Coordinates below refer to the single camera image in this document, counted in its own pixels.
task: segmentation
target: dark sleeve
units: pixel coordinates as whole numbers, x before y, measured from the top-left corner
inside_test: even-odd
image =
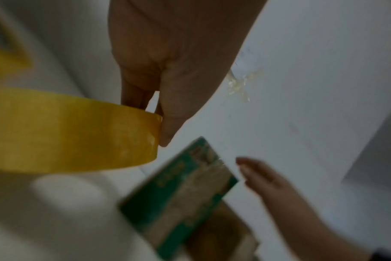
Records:
[[[380,249],[372,255],[370,261],[391,261],[391,253]]]

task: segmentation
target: tape strip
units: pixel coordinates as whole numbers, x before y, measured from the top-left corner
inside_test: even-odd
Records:
[[[161,117],[86,98],[0,87],[0,171],[85,172],[157,157]]]

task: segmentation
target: hand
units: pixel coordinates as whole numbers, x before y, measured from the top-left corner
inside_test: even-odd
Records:
[[[290,249],[301,260],[367,261],[369,252],[333,233],[288,180],[264,162],[239,157],[246,185],[263,200]]]
[[[123,105],[160,91],[160,145],[213,95],[266,0],[112,0],[109,33]]]

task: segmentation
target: adhesive tape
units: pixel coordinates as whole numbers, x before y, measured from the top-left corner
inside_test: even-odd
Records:
[[[0,87],[0,171],[85,172],[157,157],[161,116],[86,98]]]

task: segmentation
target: packing tape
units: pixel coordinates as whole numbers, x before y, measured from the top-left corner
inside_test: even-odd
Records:
[[[86,172],[157,157],[161,116],[111,103],[0,87],[0,171]]]

